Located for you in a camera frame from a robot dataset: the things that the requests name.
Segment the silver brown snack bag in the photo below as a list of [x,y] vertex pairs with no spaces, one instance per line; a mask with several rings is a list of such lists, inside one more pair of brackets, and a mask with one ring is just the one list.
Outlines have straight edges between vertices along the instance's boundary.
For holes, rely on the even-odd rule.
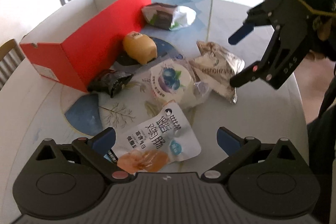
[[214,42],[198,40],[197,47],[201,55],[189,60],[194,73],[213,91],[235,104],[238,96],[230,79],[244,69],[244,60]]

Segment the white chicken sausage pouch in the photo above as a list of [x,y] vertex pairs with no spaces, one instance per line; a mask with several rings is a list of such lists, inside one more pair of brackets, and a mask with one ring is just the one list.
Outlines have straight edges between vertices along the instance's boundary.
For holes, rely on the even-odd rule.
[[155,117],[117,136],[104,157],[129,174],[135,174],[158,172],[172,162],[198,156],[201,150],[179,104],[171,101]]

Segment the small black snack packet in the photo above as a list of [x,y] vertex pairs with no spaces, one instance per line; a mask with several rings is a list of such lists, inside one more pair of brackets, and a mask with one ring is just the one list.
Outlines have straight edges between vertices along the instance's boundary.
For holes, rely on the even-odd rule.
[[88,92],[101,92],[113,98],[129,83],[133,74],[106,69],[101,71],[88,85]]

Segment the dark blue tissue pack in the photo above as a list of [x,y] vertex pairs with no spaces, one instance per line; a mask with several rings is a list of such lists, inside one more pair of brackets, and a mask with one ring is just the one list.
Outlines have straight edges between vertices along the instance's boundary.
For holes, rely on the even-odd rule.
[[187,6],[158,2],[144,6],[141,11],[148,24],[168,31],[189,27],[197,17],[196,11]]

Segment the blueberry pastry clear pack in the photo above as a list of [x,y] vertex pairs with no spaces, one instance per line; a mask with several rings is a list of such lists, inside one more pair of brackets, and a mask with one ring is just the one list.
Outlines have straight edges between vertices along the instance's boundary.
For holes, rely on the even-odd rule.
[[150,68],[150,84],[159,104],[174,101],[181,109],[205,102],[211,93],[209,85],[197,79],[186,60],[167,59],[153,66]]

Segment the round placemat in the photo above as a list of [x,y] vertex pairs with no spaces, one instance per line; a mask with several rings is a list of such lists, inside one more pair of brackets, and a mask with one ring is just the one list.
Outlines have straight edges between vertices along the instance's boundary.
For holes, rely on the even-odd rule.
[[95,136],[107,127],[123,131],[158,114],[161,107],[151,91],[150,68],[168,59],[184,62],[186,56],[171,43],[151,38],[157,46],[157,59],[142,66],[123,53],[112,66],[117,71],[133,74],[119,93],[111,97],[106,92],[93,91],[70,100],[64,116],[74,130],[86,136]]

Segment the red cardboard box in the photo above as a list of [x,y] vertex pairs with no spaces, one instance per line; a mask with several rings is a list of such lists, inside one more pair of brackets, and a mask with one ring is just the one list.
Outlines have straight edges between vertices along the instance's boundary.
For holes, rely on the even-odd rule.
[[151,0],[71,0],[19,43],[44,77],[85,92],[122,52],[122,40],[146,22],[141,9]]

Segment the wooden chair far side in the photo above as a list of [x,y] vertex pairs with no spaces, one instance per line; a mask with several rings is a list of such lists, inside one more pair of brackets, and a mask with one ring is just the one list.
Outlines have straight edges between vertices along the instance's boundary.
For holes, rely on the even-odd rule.
[[23,52],[21,51],[18,43],[15,39],[11,39],[1,45],[1,88],[5,86],[5,83],[14,73],[20,63],[25,59]]

